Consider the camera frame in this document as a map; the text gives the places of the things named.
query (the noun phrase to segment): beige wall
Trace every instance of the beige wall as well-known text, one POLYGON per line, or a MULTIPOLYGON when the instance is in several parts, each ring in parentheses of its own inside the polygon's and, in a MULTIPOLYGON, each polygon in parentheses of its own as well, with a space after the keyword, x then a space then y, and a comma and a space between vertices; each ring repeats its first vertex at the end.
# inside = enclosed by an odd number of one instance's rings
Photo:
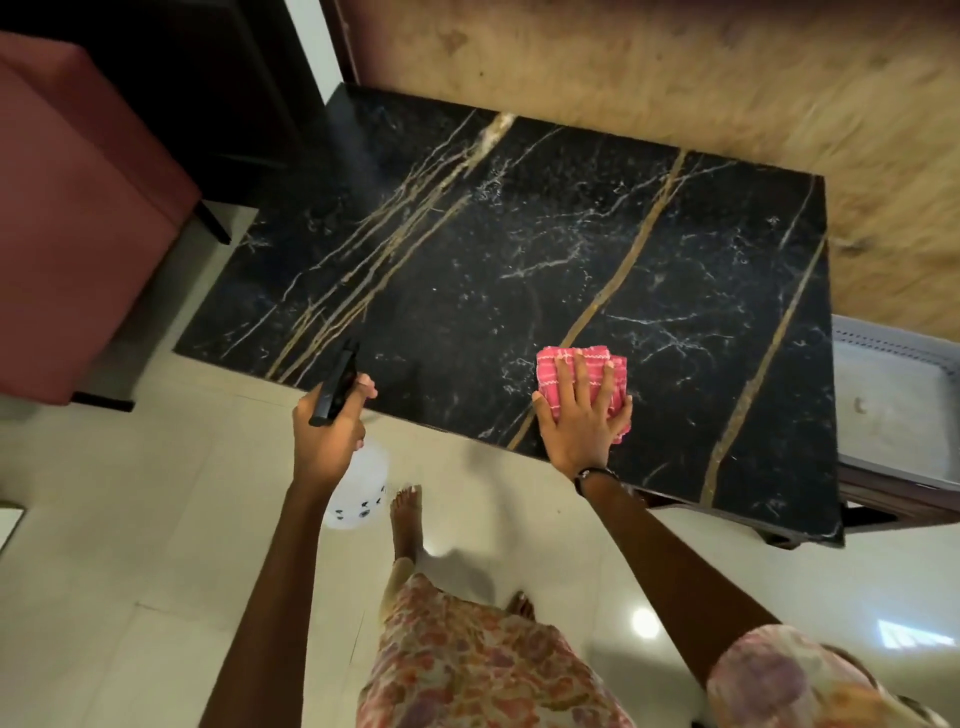
POLYGON ((338 2, 364 85, 825 175, 834 310, 960 340, 948 4, 338 2))

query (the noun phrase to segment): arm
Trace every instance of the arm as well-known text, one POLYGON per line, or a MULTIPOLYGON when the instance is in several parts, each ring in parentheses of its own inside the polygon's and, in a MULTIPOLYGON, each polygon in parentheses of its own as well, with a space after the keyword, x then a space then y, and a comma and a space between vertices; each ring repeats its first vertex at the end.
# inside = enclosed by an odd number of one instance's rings
POLYGON ((294 409, 294 477, 201 728, 300 726, 306 638, 326 504, 363 446, 360 413, 373 382, 360 375, 333 425, 311 427, 319 387, 294 409))
MULTIPOLYGON (((579 354, 574 362, 576 383, 567 367, 558 363, 561 415, 557 423, 543 396, 534 394, 540 434, 550 462, 571 480, 584 468, 607 466, 611 441, 626 427, 633 411, 633 402, 627 398, 623 410, 608 420, 613 367, 604 370, 603 385, 590 404, 587 364, 579 354)), ((716 661, 737 639, 756 627, 778 623, 654 518, 646 504, 630 496, 616 480, 594 473, 587 478, 583 491, 701 685, 706 684, 716 661)))

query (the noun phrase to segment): hand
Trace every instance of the hand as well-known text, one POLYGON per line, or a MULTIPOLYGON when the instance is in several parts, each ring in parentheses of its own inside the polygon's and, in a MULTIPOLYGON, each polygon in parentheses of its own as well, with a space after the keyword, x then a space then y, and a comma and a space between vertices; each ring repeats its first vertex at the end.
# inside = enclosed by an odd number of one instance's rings
POLYGON ((603 383, 596 402, 590 404, 590 380, 587 362, 573 355, 574 374, 562 356, 557 357, 557 381, 560 390, 560 420, 553 421, 550 405, 540 392, 534 392, 534 410, 540 422, 540 437, 546 445, 550 463, 572 480, 584 468, 606 468, 613 438, 630 423, 634 401, 630 396, 615 417, 607 419, 613 397, 613 362, 604 365, 603 383))
POLYGON ((360 413, 376 386, 367 375, 357 375, 344 408, 333 425, 310 426, 320 386, 303 395, 294 407, 294 485, 329 497, 343 478, 355 450, 363 447, 367 430, 360 413))

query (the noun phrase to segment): floral clothing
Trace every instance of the floral clothing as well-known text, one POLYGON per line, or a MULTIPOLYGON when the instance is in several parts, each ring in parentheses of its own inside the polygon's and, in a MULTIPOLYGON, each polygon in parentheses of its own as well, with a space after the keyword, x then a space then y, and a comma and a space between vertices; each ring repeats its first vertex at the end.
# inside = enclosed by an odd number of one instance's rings
MULTIPOLYGON (((422 574, 399 588, 358 728, 626 728, 630 718, 552 626, 474 604, 422 574)), ((916 713, 791 627, 761 627, 708 683, 720 728, 917 728, 916 713)))

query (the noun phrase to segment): pink chair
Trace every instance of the pink chair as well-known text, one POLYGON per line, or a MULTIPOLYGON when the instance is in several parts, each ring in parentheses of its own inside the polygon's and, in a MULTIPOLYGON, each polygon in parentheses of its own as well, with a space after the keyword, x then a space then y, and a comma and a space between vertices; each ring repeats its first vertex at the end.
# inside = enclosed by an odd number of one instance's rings
POLYGON ((83 48, 0 32, 0 392, 67 404, 200 197, 83 48))

